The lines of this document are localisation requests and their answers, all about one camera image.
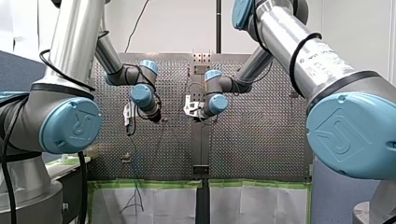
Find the end effector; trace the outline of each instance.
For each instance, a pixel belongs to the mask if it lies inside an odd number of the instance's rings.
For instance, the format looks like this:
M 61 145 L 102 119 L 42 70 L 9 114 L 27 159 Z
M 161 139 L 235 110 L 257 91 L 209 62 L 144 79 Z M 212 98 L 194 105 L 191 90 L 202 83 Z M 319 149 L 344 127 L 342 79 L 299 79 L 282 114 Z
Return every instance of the end effector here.
M 155 93 L 159 68 L 155 62 L 143 60 L 139 65 L 122 63 L 108 36 L 98 39 L 95 57 L 106 71 L 108 85 L 132 86 L 130 99 L 139 116 L 153 122 L 161 120 L 161 100 Z
M 191 102 L 191 97 L 187 95 L 184 106 L 185 114 L 204 120 L 224 112 L 229 104 L 224 93 L 250 92 L 256 78 L 263 73 L 266 67 L 271 67 L 270 63 L 273 59 L 271 53 L 257 48 L 239 69 L 235 77 L 224 76 L 220 70 L 207 71 L 205 73 L 204 98 L 199 102 Z

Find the gray base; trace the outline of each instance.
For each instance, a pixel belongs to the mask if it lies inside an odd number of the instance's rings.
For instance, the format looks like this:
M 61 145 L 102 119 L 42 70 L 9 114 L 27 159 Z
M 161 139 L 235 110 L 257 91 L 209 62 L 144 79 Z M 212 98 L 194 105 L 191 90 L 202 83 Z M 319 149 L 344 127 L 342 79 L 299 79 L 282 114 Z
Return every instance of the gray base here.
M 369 224 L 370 223 L 370 203 L 359 203 L 353 208 L 353 224 Z
M 62 184 L 54 182 L 47 194 L 18 204 L 18 224 L 62 224 Z M 11 223 L 9 208 L 0 207 L 2 224 Z

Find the diamond plate panel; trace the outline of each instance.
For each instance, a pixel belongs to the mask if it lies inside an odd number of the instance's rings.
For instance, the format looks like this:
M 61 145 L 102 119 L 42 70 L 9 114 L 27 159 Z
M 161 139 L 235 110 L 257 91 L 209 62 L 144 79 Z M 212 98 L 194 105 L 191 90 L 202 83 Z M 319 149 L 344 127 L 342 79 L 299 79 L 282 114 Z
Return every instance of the diamond plate panel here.
M 139 178 L 192 179 L 191 119 L 182 109 L 191 83 L 192 56 L 123 54 L 121 58 L 127 63 L 151 59 L 159 64 L 157 90 L 163 101 L 163 118 L 168 121 L 155 125 L 137 119 L 133 143 L 125 134 L 122 116 L 130 87 L 107 86 L 104 71 L 96 64 L 92 75 L 104 125 L 96 141 L 99 156 L 89 167 L 90 179 L 134 177 L 133 164 Z M 210 60 L 213 68 L 232 76 L 247 58 L 211 55 Z M 201 154 L 210 152 L 210 178 L 307 180 L 312 152 L 304 138 L 305 103 L 302 98 L 290 98 L 291 90 L 288 76 L 275 63 L 270 74 L 254 84 L 252 93 L 228 94 L 230 107 L 210 127 L 210 148 L 201 148 Z M 122 164 L 120 158 L 128 152 L 134 162 Z
M 103 115 L 102 131 L 96 141 L 99 156 L 90 164 L 90 179 L 138 178 L 192 179 L 191 120 L 183 105 L 190 83 L 190 54 L 123 54 L 126 63 L 143 59 L 155 61 L 160 68 L 157 91 L 163 102 L 166 122 L 154 124 L 137 118 L 136 133 L 128 138 L 122 111 L 128 103 L 131 87 L 111 87 L 103 78 L 104 70 L 96 63 L 92 72 L 95 99 Z M 121 163 L 126 153 L 131 163 Z
M 212 66 L 233 76 L 247 57 L 230 58 L 213 58 Z M 290 98 L 291 90 L 274 62 L 251 93 L 227 94 L 229 108 L 211 126 L 210 178 L 307 180 L 312 152 L 305 145 L 305 102 Z

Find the wire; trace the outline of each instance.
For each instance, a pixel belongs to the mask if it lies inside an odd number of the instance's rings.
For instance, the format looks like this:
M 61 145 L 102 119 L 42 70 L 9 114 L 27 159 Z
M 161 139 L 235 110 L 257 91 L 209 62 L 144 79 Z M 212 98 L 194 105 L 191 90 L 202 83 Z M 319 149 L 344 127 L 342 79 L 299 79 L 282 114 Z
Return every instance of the wire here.
M 136 68 L 136 69 L 137 69 L 137 72 L 138 72 L 137 79 L 139 79 L 139 76 L 142 76 L 142 77 L 147 81 L 147 83 L 154 89 L 154 91 L 157 91 L 157 89 L 155 88 L 154 83 L 152 83 L 152 82 L 143 74 L 143 71 L 142 71 L 142 69 L 140 68 L 139 65 L 130 64 L 130 63 L 124 63 L 124 65 L 131 66 L 131 67 Z
M 81 169 L 81 209 L 78 215 L 78 224 L 85 224 L 85 218 L 87 216 L 88 208 L 88 183 L 87 183 L 87 165 L 85 164 L 84 153 L 80 151 L 78 153 L 79 166 Z
M 136 31 L 136 28 L 137 28 L 137 25 L 139 24 L 140 19 L 142 18 L 143 12 L 145 12 L 148 2 L 149 2 L 149 0 L 146 1 L 145 5 L 143 5 L 142 11 L 140 12 L 139 17 L 137 18 L 136 24 L 134 25 L 134 29 L 132 30 L 131 34 L 129 35 L 128 44 L 126 45 L 124 53 L 126 53 L 128 51 L 129 45 L 131 44 L 131 38 L 134 35 L 134 32 Z
M 138 178 L 138 176 L 139 176 L 139 174 L 138 174 L 138 172 L 137 172 L 137 162 L 136 162 L 136 159 L 137 159 L 137 146 L 136 146 L 136 144 L 134 143 L 134 139 L 132 138 L 132 137 L 129 137 L 129 139 L 131 140 L 131 143 L 133 144 L 133 146 L 134 146 L 134 163 L 133 163 L 133 165 L 132 165 L 132 172 L 133 172 L 133 175 L 134 175 L 134 194 L 132 195 L 132 197 L 128 200 L 128 202 L 125 204 L 125 206 L 120 210 L 120 214 L 122 214 L 122 212 L 123 211 L 125 211 L 127 208 L 129 208 L 129 207 L 134 207 L 134 213 L 135 213 L 135 215 L 136 215 L 136 218 L 137 218 L 137 207 L 140 207 L 141 209 L 142 209 L 142 211 L 144 212 L 145 211 L 145 208 L 144 208 L 144 206 L 143 206 L 143 201 L 142 201 L 142 195 L 140 194 L 140 190 L 139 190 L 139 185 L 138 185 L 138 181 L 137 181 L 137 178 Z M 137 196 L 139 197 L 139 201 L 140 201 L 140 203 L 137 203 L 137 200 L 136 200 L 136 193 L 137 193 Z
M 134 131 L 131 133 L 128 125 L 126 128 L 126 134 L 128 136 L 133 136 L 136 133 L 136 109 L 137 109 L 137 105 L 134 105 Z
M 56 73 L 58 73 L 61 77 L 63 77 L 63 78 L 66 79 L 67 81 L 73 82 L 74 84 L 79 85 L 79 86 L 81 86 L 81 87 L 85 87 L 85 88 L 87 88 L 87 89 L 90 90 L 90 91 L 95 91 L 95 88 L 93 88 L 93 87 L 91 87 L 90 85 L 87 85 L 87 84 L 85 84 L 85 83 L 83 83 L 83 82 L 77 81 L 77 80 L 75 80 L 75 79 L 73 79 L 73 78 L 71 78 L 71 77 L 68 77 L 68 76 L 65 75 L 61 70 L 59 70 L 57 67 L 55 67 L 49 60 L 47 60 L 47 59 L 44 57 L 44 54 L 49 53 L 49 52 L 50 52 L 49 49 L 45 49 L 45 50 L 41 51 L 41 52 L 40 52 L 40 55 L 39 55 L 41 61 L 43 61 L 43 63 L 44 63 L 46 66 L 48 66 L 50 69 L 52 69 L 53 71 L 55 71 Z
M 274 63 L 274 62 L 271 62 L 271 63 L 270 63 L 270 65 L 268 66 L 267 72 L 266 72 L 262 77 L 260 77 L 259 79 L 256 79 L 256 80 L 253 80 L 253 81 L 249 81 L 249 82 L 246 82 L 246 81 L 241 81 L 241 82 L 243 82 L 244 84 L 253 84 L 253 83 L 256 83 L 256 82 L 260 82 L 260 81 L 263 80 L 265 77 L 267 77 L 267 75 L 271 72 L 273 63 Z
M 1 166 L 3 169 L 4 179 L 7 185 L 8 191 L 8 198 L 9 198 L 9 208 L 11 211 L 11 224 L 17 224 L 17 204 L 15 202 L 15 194 L 14 188 L 12 186 L 11 177 L 9 175 L 8 167 L 7 167 L 7 148 L 9 144 L 9 138 L 12 135 L 12 131 L 14 130 L 15 124 L 17 123 L 18 116 L 23 108 L 24 104 L 26 103 L 28 97 L 24 98 L 21 103 L 16 108 L 14 115 L 12 116 L 11 122 L 8 125 L 6 136 L 4 137 L 3 142 L 3 150 L 2 150 L 2 162 Z
M 108 34 L 110 34 L 109 31 L 103 31 L 103 32 L 98 36 L 98 39 L 100 39 L 100 38 L 102 38 L 102 37 L 104 37 L 104 36 L 106 36 L 106 35 L 108 35 Z
M 191 92 L 191 86 L 193 86 L 193 85 L 197 85 L 197 86 L 200 86 L 201 88 L 205 89 L 205 86 L 202 85 L 201 83 L 199 83 L 199 82 L 192 82 L 192 83 L 189 84 L 189 92 Z
M 257 1 L 254 0 L 253 3 L 251 4 L 251 5 L 252 5 L 252 6 L 251 6 L 251 8 L 252 8 L 252 13 L 253 13 L 254 33 L 255 33 L 255 35 L 257 36 L 257 40 L 258 40 L 258 42 L 259 42 L 259 45 L 262 47 L 262 49 L 264 49 L 264 50 L 267 51 L 268 53 L 271 53 L 270 50 L 264 46 L 264 44 L 262 43 L 262 40 L 261 40 L 261 38 L 260 38 L 260 35 L 259 35 L 259 29 L 258 29 L 258 25 L 257 25 L 257 20 L 258 20 L 258 18 L 257 18 L 257 13 L 256 13 L 256 10 L 257 10 L 257 8 L 256 8 L 256 3 L 257 3 Z

